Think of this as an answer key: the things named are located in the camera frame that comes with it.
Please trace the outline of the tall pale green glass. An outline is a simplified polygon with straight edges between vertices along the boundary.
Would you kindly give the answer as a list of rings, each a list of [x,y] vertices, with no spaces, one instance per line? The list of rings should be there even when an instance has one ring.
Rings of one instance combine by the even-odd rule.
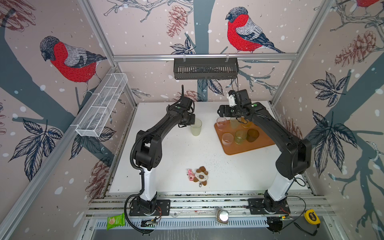
[[[195,119],[195,123],[191,125],[191,133],[193,136],[199,136],[202,129],[202,121],[200,119]]]

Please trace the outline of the pale green textured glass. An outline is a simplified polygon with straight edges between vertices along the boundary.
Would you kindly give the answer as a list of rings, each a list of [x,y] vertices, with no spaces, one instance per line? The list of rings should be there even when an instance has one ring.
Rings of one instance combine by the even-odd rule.
[[[237,129],[240,125],[240,122],[236,118],[231,118],[230,119],[230,126],[232,129]]]

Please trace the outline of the pink ribbed clear glass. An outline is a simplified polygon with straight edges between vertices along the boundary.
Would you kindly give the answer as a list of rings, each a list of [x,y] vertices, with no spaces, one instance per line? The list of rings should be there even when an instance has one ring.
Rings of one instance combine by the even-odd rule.
[[[228,123],[227,118],[219,117],[219,118],[217,118],[216,126],[217,126],[219,131],[222,131],[226,128],[227,123]]]

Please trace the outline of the yellow clear glass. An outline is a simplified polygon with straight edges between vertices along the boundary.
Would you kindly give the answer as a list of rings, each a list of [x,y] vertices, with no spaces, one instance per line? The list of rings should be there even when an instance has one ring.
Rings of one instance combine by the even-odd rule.
[[[241,120],[241,123],[242,123],[242,127],[245,128],[245,129],[248,129],[252,126],[252,122],[250,121],[246,121],[246,120]]]

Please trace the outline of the bright green clear glass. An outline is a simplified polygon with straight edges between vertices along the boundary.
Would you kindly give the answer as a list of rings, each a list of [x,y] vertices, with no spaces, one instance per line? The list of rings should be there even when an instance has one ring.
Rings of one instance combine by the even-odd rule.
[[[243,144],[243,142],[247,139],[247,132],[244,130],[238,130],[235,133],[235,143],[238,145]]]

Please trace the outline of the pink textured glass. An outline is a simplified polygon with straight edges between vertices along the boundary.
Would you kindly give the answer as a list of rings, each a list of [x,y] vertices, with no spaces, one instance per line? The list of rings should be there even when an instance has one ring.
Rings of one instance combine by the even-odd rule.
[[[231,133],[224,133],[221,141],[223,146],[228,147],[234,142],[234,136]]]

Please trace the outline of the short brown textured glass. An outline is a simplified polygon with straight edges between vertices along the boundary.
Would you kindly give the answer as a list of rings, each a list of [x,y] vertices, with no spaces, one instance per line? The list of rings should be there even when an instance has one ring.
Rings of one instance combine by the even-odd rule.
[[[260,136],[260,132],[256,129],[249,129],[247,131],[247,141],[249,143],[252,143],[254,141],[256,141]]]

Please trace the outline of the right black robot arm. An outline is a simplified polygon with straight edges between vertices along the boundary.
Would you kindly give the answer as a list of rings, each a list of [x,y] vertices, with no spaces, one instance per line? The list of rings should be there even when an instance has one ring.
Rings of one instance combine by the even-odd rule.
[[[264,193],[264,209],[274,214],[286,204],[289,188],[297,175],[303,174],[311,165],[312,144],[301,140],[282,126],[259,102],[252,103],[247,90],[230,90],[228,105],[217,111],[220,117],[231,117],[252,122],[260,127],[277,145],[281,155],[276,161],[276,174],[272,185]]]

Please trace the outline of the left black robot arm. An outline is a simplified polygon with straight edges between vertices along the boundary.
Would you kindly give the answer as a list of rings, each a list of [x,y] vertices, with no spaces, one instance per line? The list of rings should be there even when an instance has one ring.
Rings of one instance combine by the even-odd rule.
[[[156,167],[160,164],[163,151],[162,141],[175,127],[185,128],[195,123],[195,103],[181,96],[166,107],[165,116],[152,128],[139,131],[130,152],[131,166],[140,171],[141,190],[133,195],[130,215],[150,216],[157,211]]]

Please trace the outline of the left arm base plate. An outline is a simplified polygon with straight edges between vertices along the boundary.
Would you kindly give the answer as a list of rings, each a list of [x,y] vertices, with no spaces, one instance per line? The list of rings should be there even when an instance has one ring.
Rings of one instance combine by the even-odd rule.
[[[129,207],[129,216],[168,216],[170,214],[170,200],[145,201],[142,199],[133,200]]]

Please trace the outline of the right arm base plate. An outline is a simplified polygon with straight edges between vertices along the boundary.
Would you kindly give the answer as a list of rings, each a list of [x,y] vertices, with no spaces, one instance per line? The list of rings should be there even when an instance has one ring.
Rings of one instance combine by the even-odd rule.
[[[274,202],[269,199],[248,199],[248,208],[252,215],[290,215],[287,198]]]

